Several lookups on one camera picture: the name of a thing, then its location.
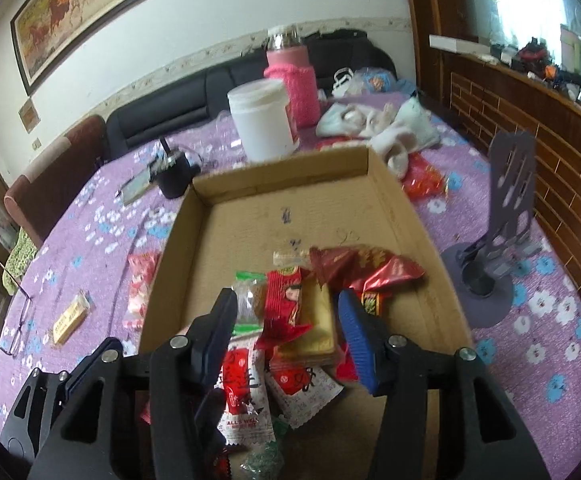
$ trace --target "silver screw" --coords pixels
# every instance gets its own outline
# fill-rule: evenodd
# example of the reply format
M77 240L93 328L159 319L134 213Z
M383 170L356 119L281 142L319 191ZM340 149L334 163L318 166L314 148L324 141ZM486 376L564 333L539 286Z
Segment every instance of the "silver screw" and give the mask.
M459 357L464 361L474 361L477 359L477 354L472 348L462 348L459 350Z
M116 350L107 350L102 354L102 361L105 363L113 363L117 360L117 357L120 356L120 353Z
M188 346L188 338L185 335L176 335L171 339L171 348L184 348Z
M388 338L388 344L393 348L403 348L408 344L408 339L402 335L392 335Z

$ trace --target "black leather sofa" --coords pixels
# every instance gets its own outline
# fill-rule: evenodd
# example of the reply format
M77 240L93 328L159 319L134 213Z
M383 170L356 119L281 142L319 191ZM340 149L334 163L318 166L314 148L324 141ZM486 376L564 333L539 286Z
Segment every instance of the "black leather sofa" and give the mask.
M304 38L317 75L327 94L334 73L344 67L377 67L395 73L390 56L374 46L362 30L340 29ZM198 126L228 110L228 91L261 79L268 66L266 52L249 54L186 76L118 108L106 123L107 158L114 160L141 144L182 128Z

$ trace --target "wall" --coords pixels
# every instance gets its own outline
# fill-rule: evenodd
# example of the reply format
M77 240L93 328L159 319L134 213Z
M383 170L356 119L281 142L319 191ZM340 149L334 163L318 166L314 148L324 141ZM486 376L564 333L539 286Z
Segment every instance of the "wall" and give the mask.
M174 59L279 23L342 17L409 18L407 0L145 0L82 43L32 99L41 123L30 136L18 116L27 96L10 20L25 0L0 1L0 172L10 184L37 154L97 104ZM414 80L413 37L378 32L400 75Z

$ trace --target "brown armchair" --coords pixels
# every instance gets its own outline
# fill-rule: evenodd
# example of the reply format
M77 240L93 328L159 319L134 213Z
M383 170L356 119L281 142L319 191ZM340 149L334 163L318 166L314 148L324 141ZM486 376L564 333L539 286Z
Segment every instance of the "brown armchair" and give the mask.
M55 139L6 192L6 210L38 248L97 170L105 138L104 119L84 119Z

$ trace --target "floral tablecloth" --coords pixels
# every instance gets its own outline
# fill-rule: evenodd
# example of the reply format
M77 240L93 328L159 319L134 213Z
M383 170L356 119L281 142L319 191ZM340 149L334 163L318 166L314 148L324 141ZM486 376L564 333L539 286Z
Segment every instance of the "floral tablecloth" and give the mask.
M404 100L401 94L354 99L377 108ZM474 241L485 231L489 165L458 133L437 118L433 121L442 134L441 147L423 154L448 175L449 198L423 200L415 206L443 251L457 241ZM301 132L301 137L304 150L317 143L313 131ZM174 134L170 143L186 147L204 171L244 161L229 116ZM136 353L139 334L122 328L130 280L127 257L163 248L181 200L166 200L154 189L124 207L115 193L157 150L158 142L150 143L101 168L30 265L23 286L33 301L18 354L0 355L0 431L33 367L72 370L107 336L119 338L126 355ZM473 331L473 337L478 354L533 435L552 477L562 480L581 459L581 303L536 223L532 235L542 241L543 250L515 269L510 314L493 328ZM89 293L93 309L62 348L53 348L48 330L80 289ZM5 348L15 334L22 305L19 294L2 333Z

